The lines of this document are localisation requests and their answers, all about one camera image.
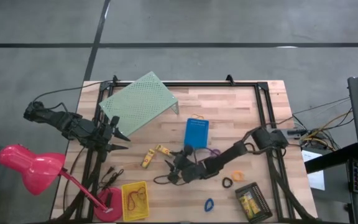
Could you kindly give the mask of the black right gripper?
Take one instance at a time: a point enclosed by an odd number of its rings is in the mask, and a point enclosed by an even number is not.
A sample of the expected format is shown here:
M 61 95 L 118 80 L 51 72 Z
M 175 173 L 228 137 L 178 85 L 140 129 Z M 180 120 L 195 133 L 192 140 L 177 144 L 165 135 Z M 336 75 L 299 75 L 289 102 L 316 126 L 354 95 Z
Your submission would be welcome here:
M 180 177 L 185 183 L 203 178 L 206 173 L 205 167 L 201 163 L 192 162 L 187 158 L 193 151 L 192 146 L 186 145 L 180 152 L 170 153 L 175 156 L 172 163 L 165 160 L 170 168 L 168 180 L 171 183 L 177 183 Z

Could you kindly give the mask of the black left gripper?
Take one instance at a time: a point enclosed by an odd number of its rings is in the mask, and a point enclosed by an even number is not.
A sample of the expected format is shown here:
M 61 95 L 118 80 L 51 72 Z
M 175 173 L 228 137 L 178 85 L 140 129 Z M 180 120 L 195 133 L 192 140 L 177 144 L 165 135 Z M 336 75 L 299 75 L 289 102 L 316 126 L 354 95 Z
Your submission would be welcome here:
M 113 116 L 111 122 L 109 122 L 108 119 L 104 119 L 104 118 L 99 122 L 99 126 L 98 126 L 98 134 L 100 136 L 99 141 L 100 143 L 104 143 L 105 148 L 108 152 L 128 149 L 128 147 L 125 146 L 119 146 L 109 143 L 113 136 L 115 138 L 122 139 L 124 141 L 129 141 L 129 138 L 123 135 L 120 132 L 119 128 L 117 127 L 118 122 L 119 122 L 118 116 Z

